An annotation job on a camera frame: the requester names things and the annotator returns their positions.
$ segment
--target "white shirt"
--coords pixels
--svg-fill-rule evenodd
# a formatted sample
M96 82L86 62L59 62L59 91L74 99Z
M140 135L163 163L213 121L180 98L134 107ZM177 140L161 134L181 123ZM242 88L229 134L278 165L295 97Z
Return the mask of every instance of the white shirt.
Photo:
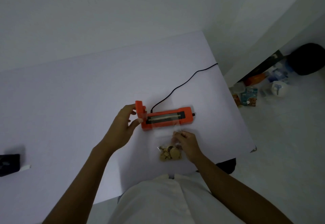
M143 181L121 197L109 223L244 223L202 184L183 175Z

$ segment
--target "black power cord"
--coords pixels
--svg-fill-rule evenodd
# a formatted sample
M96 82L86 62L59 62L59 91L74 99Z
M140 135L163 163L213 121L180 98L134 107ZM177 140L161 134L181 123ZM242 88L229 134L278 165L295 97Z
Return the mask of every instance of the black power cord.
M210 67L208 67L208 68L206 68L206 69L196 71L196 72L192 75L192 77L189 78L188 81L186 81L184 84L181 84L180 86L177 86L174 90L176 90L177 88L179 88L179 87L185 85L187 82L189 82L190 79L193 78L193 76L194 76L197 72L201 72L201 71L208 70L208 69L210 69L211 67L213 67L213 66L215 66L215 65L217 65L217 64L218 64L218 63L215 63L215 64L213 64L212 66L210 66ZM173 91L172 91L172 92L171 92L171 93L170 93L170 94L169 94L165 99L161 100L159 103L161 103L161 102L163 102L164 100L166 100L167 98L169 98L170 95L173 94L174 90L173 90ZM156 107L159 103L157 103L155 106L152 107L150 113L152 113L153 108Z

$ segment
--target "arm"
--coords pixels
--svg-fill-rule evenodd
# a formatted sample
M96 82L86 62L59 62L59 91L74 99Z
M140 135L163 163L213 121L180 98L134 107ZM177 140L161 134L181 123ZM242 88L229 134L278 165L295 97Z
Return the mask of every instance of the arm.
M121 109L103 140L92 149L86 163L43 224L87 222L108 160L129 141L134 129L143 121L136 119L128 125L130 115L136 114L134 109L135 104Z
M201 152L193 133L174 132L212 195L245 223L292 223L281 211L248 186L219 169Z

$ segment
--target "person's left hand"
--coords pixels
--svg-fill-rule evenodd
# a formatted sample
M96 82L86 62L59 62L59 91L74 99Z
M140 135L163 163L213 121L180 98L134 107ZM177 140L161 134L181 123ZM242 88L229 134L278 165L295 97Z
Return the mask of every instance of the person's left hand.
M128 123L131 122L129 120L130 115L136 114L136 112L133 111L135 109L135 104L125 105L115 117L108 132L99 143L103 145L102 148L107 150L107 152L114 153L119 148L122 148L129 141L134 129L143 122L142 119L138 118L128 125Z

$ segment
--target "hand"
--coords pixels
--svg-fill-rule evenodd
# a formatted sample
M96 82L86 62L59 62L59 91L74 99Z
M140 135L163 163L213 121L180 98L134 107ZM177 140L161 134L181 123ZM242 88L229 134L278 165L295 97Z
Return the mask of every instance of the hand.
M136 112L133 111L135 109L135 104L125 105L115 117L108 132L99 145L103 145L104 149L110 153L114 153L119 148L122 148L129 141L134 129L143 122L143 119L138 118L128 125L128 122L131 122L129 120L130 115L136 114Z
M197 159L203 156L195 134L185 131L182 131L181 133L174 132L173 137L180 141L183 151L185 152L190 162L195 163Z

